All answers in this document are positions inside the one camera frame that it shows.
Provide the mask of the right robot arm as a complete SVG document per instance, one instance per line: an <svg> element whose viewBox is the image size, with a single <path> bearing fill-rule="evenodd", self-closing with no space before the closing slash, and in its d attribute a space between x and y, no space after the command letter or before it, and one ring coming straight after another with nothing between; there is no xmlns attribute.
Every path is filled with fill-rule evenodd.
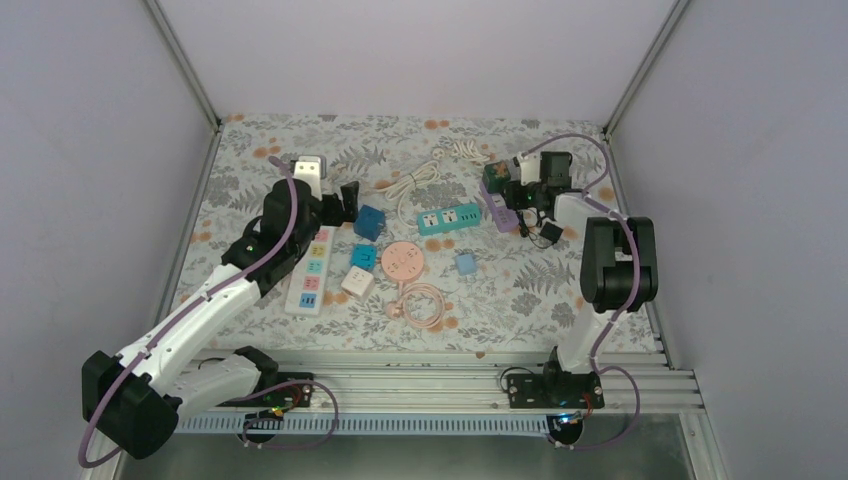
<svg viewBox="0 0 848 480"><path fill-rule="evenodd" d="M586 310L553 350L540 376L552 406L591 405L601 396L598 354L625 313L639 310L658 291L654 227L646 217L625 217L573 188L568 152L517 154L519 177L503 194L508 208L546 214L549 224L585 221L579 286Z"/></svg>

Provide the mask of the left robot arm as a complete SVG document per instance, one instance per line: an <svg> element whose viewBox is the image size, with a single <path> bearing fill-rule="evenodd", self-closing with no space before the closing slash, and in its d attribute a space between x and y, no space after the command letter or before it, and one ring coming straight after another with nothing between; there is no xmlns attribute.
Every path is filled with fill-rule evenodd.
<svg viewBox="0 0 848 480"><path fill-rule="evenodd" d="M359 184L324 194L288 177L265 196L208 279L165 320L114 355L93 353L82 366L82 416L87 422L78 461L93 468L111 459L88 458L100 432L136 459L158 451L178 423L224 404L261 405L281 417L309 401L309 377L284 379L255 347L241 347L210 366L187 365L223 326L288 277L323 227L356 220Z"/></svg>

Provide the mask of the dark green cube socket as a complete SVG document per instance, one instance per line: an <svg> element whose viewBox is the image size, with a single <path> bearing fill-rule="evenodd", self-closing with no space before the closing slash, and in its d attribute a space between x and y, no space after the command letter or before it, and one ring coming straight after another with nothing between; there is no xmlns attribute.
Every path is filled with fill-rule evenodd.
<svg viewBox="0 0 848 480"><path fill-rule="evenodd" d="M503 193L513 180L511 163L508 161L491 162L483 167L482 184L490 195Z"/></svg>

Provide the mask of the black power adapter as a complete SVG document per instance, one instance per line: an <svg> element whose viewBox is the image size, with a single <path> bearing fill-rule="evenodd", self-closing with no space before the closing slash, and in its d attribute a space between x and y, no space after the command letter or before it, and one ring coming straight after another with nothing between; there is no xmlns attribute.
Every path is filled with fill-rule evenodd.
<svg viewBox="0 0 848 480"><path fill-rule="evenodd" d="M522 238L545 250L559 242L563 229L536 209L518 210L518 231Z"/></svg>

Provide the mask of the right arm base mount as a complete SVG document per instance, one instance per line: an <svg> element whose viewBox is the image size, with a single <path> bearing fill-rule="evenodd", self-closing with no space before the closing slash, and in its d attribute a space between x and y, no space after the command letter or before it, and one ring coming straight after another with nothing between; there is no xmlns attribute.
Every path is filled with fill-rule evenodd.
<svg viewBox="0 0 848 480"><path fill-rule="evenodd" d="M511 409L563 410L546 416L549 442L558 447L573 447L582 436L585 420L605 407L598 374L566 372L553 362L547 362L540 372L508 367L497 383Z"/></svg>

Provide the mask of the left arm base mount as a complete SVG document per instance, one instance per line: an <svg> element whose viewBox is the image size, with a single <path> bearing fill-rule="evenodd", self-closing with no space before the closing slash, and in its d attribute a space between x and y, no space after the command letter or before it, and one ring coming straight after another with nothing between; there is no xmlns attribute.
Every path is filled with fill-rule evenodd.
<svg viewBox="0 0 848 480"><path fill-rule="evenodd" d="M323 390L329 397L334 409L333 419L331 421L327 433L312 443L285 446L285 445L269 445L269 450L306 450L313 447L318 447L326 443L339 426L339 405L335 395L323 384L320 384L309 378L289 378L288 380L272 385L263 390L257 390L244 397L236 397L228 400L222 400L215 404L215 407L221 407L228 404L243 404L245 402L257 400L263 404L267 403L271 406L273 414L268 417L268 420L282 420L285 413L293 410L300 405L300 402L308 397L313 387Z"/></svg>

